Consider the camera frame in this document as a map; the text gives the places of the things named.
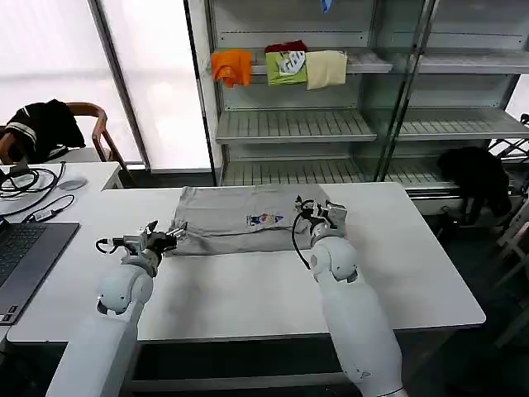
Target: laptop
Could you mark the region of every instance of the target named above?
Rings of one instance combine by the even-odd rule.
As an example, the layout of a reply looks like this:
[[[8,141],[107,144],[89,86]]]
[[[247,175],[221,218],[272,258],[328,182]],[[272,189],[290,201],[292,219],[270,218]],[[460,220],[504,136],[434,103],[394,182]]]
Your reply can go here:
[[[14,324],[79,229],[78,223],[0,218],[0,326]]]

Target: folded clothing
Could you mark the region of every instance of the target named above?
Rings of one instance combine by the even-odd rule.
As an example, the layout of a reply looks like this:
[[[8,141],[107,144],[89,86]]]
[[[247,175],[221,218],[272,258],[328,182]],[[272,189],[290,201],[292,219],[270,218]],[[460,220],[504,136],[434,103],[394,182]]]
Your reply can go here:
[[[212,72],[215,80],[222,80],[228,88],[235,84],[250,85],[251,53],[229,50],[212,55]]]
[[[264,49],[264,53],[268,54],[269,52],[287,52],[287,51],[302,51],[307,52],[308,48],[301,40],[290,41],[289,43],[283,44],[273,44],[269,45]]]
[[[172,255],[219,255],[291,251],[296,197],[325,203],[317,184],[259,185],[244,188],[185,187],[171,229],[188,223],[188,233]],[[300,219],[296,243],[310,248],[310,223]]]
[[[346,83],[347,55],[340,51],[307,53],[307,89]]]
[[[307,82],[306,54],[303,57],[303,66],[296,74],[285,74],[281,65],[290,64],[290,55],[298,52],[269,52],[266,54],[266,69],[268,85],[299,84]]]

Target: gray t-shirt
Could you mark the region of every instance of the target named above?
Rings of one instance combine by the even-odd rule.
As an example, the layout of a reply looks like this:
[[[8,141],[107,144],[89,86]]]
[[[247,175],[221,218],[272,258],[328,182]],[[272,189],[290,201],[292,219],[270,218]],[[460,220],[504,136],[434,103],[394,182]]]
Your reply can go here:
[[[171,229],[188,223],[188,234],[173,255],[218,255],[293,250],[291,231],[296,197],[324,204],[317,184],[234,188],[183,188]],[[310,223],[296,227],[299,249],[310,248]]]

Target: beige cloth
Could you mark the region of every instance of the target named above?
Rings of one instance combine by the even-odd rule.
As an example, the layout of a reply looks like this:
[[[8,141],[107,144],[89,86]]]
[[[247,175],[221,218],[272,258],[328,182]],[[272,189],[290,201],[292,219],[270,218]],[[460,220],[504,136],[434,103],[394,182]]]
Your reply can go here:
[[[307,53],[307,89],[346,83],[347,55],[340,51]]]

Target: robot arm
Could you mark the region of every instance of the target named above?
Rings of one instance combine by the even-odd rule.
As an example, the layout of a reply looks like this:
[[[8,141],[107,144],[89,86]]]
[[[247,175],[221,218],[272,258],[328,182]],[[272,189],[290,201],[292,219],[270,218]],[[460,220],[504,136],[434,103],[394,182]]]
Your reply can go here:
[[[364,397],[406,397],[397,338],[345,239],[346,209],[328,202],[298,208],[312,224],[310,268],[342,370]]]
[[[98,242],[111,243],[114,248],[124,246],[128,255],[109,270],[99,285],[98,310],[82,322],[69,341],[47,396],[119,394],[136,348],[138,321],[152,294],[162,254],[175,248],[185,234],[185,229],[154,232],[155,226],[156,222],[151,223],[138,236]]]

